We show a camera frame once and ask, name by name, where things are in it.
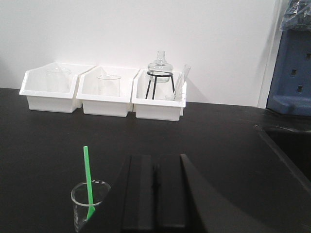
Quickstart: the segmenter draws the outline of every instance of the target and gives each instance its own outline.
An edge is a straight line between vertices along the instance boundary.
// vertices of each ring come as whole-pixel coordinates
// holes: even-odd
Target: glassware
[[[112,74],[102,74],[97,76],[98,95],[119,97],[120,79],[121,76]]]
[[[55,66],[45,70],[47,80],[47,91],[51,92],[64,92],[70,91],[70,79],[69,75],[71,71],[69,69]]]
[[[79,232],[87,222],[87,213],[90,206],[95,210],[107,196],[110,185],[104,181],[92,180],[92,191],[94,204],[88,203],[86,182],[77,184],[71,191],[71,200],[73,201],[74,229]]]
[[[148,72],[154,75],[168,75],[173,72],[173,66],[165,60],[165,51],[157,52],[157,59],[148,65]],[[152,82],[155,81],[155,76],[149,75]],[[170,77],[157,77],[157,83],[166,83]]]

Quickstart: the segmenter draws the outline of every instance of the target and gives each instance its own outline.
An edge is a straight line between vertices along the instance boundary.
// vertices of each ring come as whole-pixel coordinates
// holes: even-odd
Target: glass flask
[[[148,65],[148,73],[154,75],[165,75],[168,76],[172,74],[173,66],[165,60],[165,51],[157,52],[157,59]],[[155,76],[149,75],[152,82],[155,81]],[[169,77],[157,77],[157,83],[166,83],[170,80]]]

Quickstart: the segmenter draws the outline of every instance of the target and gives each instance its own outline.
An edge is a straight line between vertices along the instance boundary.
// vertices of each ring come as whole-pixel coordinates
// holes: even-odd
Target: green straw
[[[83,147],[84,151],[84,163],[86,166],[86,186],[87,186],[87,197],[88,197],[88,204],[91,205],[88,207],[87,217],[86,219],[89,220],[89,218],[92,216],[92,214],[95,211],[95,207],[92,206],[94,204],[93,200],[93,192],[92,192],[92,182],[91,182],[91,170],[89,168],[89,157],[88,157],[88,147]]]

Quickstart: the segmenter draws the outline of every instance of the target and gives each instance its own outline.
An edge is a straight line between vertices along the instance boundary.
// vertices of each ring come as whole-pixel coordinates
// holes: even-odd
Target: small glass beaker
[[[69,93],[71,71],[63,67],[54,67],[45,70],[47,91]]]
[[[120,96],[119,75],[103,74],[97,76],[98,95],[101,96]]]
[[[87,222],[87,213],[90,206],[96,208],[107,196],[110,185],[104,181],[92,180],[93,204],[89,204],[86,182],[77,184],[71,191],[73,201],[74,229],[79,232]]]

